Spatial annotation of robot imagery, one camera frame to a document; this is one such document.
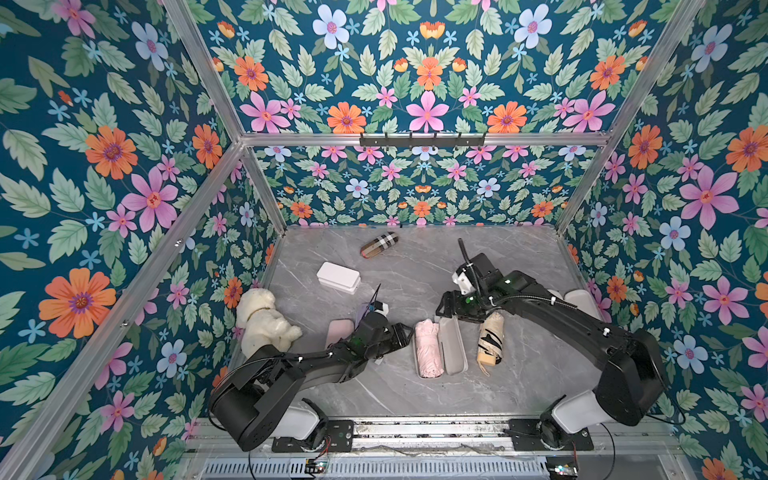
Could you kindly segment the pink umbrella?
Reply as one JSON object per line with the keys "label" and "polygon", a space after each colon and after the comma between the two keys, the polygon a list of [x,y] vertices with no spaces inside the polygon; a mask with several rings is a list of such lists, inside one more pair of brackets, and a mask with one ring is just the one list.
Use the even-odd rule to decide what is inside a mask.
{"label": "pink umbrella", "polygon": [[421,378],[438,378],[444,373],[438,335],[439,325],[431,320],[415,325],[416,364]]}

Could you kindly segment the pink-edged grey case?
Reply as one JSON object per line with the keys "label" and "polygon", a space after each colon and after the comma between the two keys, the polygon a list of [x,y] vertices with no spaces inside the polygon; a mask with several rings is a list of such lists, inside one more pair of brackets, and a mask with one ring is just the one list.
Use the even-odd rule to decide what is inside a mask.
{"label": "pink-edged grey case", "polygon": [[[468,361],[461,338],[458,320],[456,318],[435,317],[431,321],[439,325],[438,338],[444,367],[444,373],[441,376],[464,373],[468,369]],[[415,327],[414,353],[416,361]]]}

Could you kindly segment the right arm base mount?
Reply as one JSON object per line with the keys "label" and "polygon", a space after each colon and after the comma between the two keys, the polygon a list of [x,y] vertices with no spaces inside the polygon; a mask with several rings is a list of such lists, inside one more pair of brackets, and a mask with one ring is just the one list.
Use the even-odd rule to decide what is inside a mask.
{"label": "right arm base mount", "polygon": [[504,434],[511,438],[516,450],[559,451],[589,436],[590,427],[610,420],[612,417],[599,404],[596,394],[586,390],[563,395],[538,418],[510,419]]}

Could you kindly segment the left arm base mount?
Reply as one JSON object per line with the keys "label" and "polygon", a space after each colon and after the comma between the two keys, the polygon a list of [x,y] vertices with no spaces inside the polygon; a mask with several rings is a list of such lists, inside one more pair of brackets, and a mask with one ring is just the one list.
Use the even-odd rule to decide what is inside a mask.
{"label": "left arm base mount", "polygon": [[291,405],[272,433],[273,453],[352,451],[355,423],[332,420],[315,402],[304,398]]}

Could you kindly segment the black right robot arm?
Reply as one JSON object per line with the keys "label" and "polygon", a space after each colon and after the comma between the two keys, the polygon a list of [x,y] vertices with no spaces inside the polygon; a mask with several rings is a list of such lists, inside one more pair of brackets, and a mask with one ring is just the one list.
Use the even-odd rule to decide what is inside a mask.
{"label": "black right robot arm", "polygon": [[504,275],[484,254],[466,257],[452,281],[458,288],[442,295],[437,315],[480,322],[506,311],[549,331],[601,371],[593,389],[543,412],[542,427],[575,434],[608,420],[636,426],[668,387],[658,341],[645,330],[606,323],[519,270]]}

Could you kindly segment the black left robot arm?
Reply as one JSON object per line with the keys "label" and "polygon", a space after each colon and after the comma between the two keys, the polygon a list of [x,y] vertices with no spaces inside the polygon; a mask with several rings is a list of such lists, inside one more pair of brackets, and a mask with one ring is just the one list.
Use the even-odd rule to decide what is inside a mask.
{"label": "black left robot arm", "polygon": [[370,361],[408,347],[413,338],[413,327],[369,312],[349,336],[323,351],[280,352],[265,345],[214,388],[209,412],[241,450],[250,451],[272,436],[299,392],[352,380]]}

